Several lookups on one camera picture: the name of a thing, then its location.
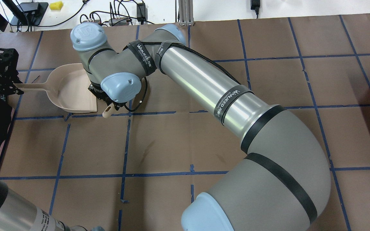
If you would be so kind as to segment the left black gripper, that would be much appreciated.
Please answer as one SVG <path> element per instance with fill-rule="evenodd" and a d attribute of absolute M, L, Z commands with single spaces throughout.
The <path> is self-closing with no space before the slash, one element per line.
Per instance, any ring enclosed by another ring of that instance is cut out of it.
<path fill-rule="evenodd" d="M 22 95 L 15 84 L 22 84 L 17 71 L 19 53 L 14 48 L 0 48 L 0 95 Z"/>

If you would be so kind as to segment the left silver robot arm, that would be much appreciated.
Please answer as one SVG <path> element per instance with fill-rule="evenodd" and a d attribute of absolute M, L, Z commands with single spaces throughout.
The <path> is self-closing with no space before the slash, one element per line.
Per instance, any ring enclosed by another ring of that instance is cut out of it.
<path fill-rule="evenodd" d="M 25 84 L 18 78 L 16 65 L 4 64 L 17 60 L 15 49 L 1 49 L 0 53 L 0 92 L 23 94 L 24 89 L 42 89 L 47 92 L 53 104 L 59 104 L 59 97 L 53 96 L 60 91 L 60 84 L 65 77 L 47 79 L 42 84 Z M 85 231 L 83 226 L 69 227 L 62 221 L 53 218 L 45 211 L 18 195 L 0 180 L 0 231 Z"/>

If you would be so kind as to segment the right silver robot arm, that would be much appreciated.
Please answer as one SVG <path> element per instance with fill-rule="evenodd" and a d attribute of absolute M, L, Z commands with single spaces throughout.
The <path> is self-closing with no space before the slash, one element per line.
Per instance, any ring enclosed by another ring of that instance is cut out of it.
<path fill-rule="evenodd" d="M 95 22 L 70 39 L 93 93 L 122 106 L 141 79 L 167 75 L 240 140 L 245 158 L 184 210 L 184 231 L 305 231 L 325 209 L 331 188 L 327 157 L 291 111 L 269 105 L 214 61 L 185 45 L 175 24 L 116 52 Z"/>

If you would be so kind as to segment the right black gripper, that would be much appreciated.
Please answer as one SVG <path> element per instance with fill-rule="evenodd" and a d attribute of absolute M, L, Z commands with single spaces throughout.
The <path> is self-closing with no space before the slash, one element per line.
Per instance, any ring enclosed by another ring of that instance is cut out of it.
<path fill-rule="evenodd" d="M 129 109 L 127 106 L 126 106 L 126 102 L 125 103 L 117 103 L 115 101 L 113 101 L 108 95 L 107 93 L 101 88 L 101 86 L 99 84 L 96 84 L 96 83 L 93 83 L 91 82 L 90 86 L 88 87 L 88 90 L 99 100 L 102 100 L 104 101 L 107 105 L 109 104 L 113 104 L 116 111 L 118 111 L 120 108 L 122 107 L 125 107 L 128 111 L 131 111 L 131 109 Z"/>

